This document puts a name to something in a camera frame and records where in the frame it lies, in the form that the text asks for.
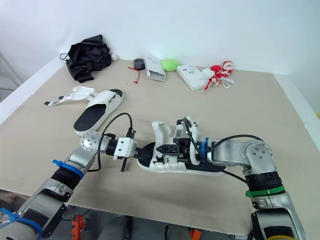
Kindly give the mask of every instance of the white box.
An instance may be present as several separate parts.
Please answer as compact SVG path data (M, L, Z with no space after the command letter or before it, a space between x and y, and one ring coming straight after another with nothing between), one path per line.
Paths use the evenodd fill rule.
M176 71L191 90L204 89L208 84L206 76L195 65L181 65Z
M150 79L164 82L166 79L166 72L162 67L161 60L152 55L144 56L144 65L146 69L146 76Z

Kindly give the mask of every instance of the black umbrella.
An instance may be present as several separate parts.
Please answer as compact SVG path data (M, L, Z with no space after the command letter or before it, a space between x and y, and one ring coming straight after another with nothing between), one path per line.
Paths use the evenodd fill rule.
M111 64L110 49L102 41L102 35L93 36L71 46L65 60L70 74L74 80L84 83L93 80L92 71L101 71Z

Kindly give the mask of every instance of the slide sandal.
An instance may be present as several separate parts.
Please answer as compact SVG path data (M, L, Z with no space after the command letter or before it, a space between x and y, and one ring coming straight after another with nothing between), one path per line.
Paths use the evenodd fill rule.
M89 104L76 120L73 129L78 135L97 130L107 117L121 104L124 93L119 89L96 92L93 88L76 86L68 96L60 96L59 101L46 101L47 106L55 106L67 100L88 99Z
M216 168L209 168L203 162L194 162L195 159L190 159L193 164L188 164L183 161L177 161L177 157L167 155L169 158L165 160L163 154L158 151L159 147L163 145L174 145L174 138L182 138L185 129L181 123L177 122L174 136L171 135L171 128L169 125L162 121L153 121L152 128L155 135L155 142L151 142L142 149L149 152L152 157L149 159L138 159L138 165L152 172L157 173L187 173L187 174L200 174L209 176L220 176L222 175L221 170L224 170L225 166L216 166Z

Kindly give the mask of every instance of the orange part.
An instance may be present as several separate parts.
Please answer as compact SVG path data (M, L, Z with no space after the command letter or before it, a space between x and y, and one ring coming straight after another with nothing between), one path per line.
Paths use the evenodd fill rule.
M190 233L192 240L199 240L200 239L201 232L198 229L190 231L189 233Z
M80 214L72 217L72 240L81 240L81 230L85 227L85 218Z
M140 78L140 70L130 66L128 66L128 69L136 70L138 72L138 77L136 78L135 81L133 81L135 84L138 84L138 80Z

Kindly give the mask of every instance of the table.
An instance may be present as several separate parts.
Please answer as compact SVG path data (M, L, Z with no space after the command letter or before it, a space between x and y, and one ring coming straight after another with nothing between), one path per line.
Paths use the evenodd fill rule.
M130 113L138 147L154 141L151 121L164 121L173 129L176 120L185 116L197 122L203 137L261 137L272 147L307 239L316 239L320 153L272 74L235 70L236 84L230 89L203 92L191 91L176 72L167 73L166 82L158 82L147 79L143 71L139 84L134 84L137 72L128 66L132 61L113 62L94 72L95 80L81 85L98 92L124 92L122 104L109 120ZM0 188L31 195L57 169L51 161L63 161L78 147L80 137L73 124L87 102L43 104L78 85L63 66L0 125ZM127 125L125 117L119 118L108 132L122 137ZM122 173L121 160L113 161L111 156L101 160L102 170L85 175L70 204L224 233L247 235L251 229L254 209L245 197L247 186L230 176L154 173L135 160L128 161ZM242 175L240 167L228 170Z

